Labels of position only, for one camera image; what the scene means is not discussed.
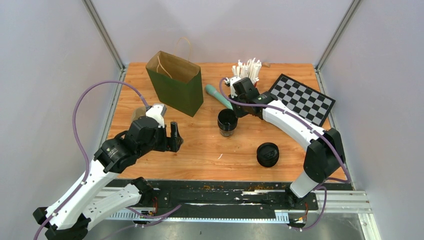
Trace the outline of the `stack of black cups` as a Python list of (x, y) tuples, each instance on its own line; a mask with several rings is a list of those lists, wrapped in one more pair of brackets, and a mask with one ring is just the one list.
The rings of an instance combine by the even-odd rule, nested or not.
[(219, 112), (217, 116), (219, 132), (223, 137), (230, 137), (238, 125), (238, 118), (232, 109), (226, 108)]

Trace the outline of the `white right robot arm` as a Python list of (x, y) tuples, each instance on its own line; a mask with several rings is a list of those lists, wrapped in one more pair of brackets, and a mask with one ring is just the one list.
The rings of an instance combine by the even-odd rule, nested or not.
[(260, 93), (248, 77), (225, 79), (230, 87), (229, 101), (238, 118), (256, 116), (285, 132), (305, 150), (303, 172), (289, 186), (286, 204), (298, 209), (306, 195), (339, 168), (345, 172), (344, 147), (341, 134), (334, 128), (325, 130), (289, 109), (269, 91)]

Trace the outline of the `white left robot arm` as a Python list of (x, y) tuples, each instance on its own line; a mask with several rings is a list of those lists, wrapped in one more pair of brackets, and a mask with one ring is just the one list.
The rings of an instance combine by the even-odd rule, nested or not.
[(77, 182), (49, 207), (39, 207), (33, 217), (46, 228), (49, 240), (82, 240), (95, 225), (113, 213), (133, 205), (149, 206), (153, 187), (143, 178), (133, 179), (121, 190), (97, 201), (92, 200), (126, 168), (151, 151), (178, 152), (184, 142), (177, 122), (165, 125), (155, 118), (141, 116), (129, 129), (106, 140), (94, 154)]

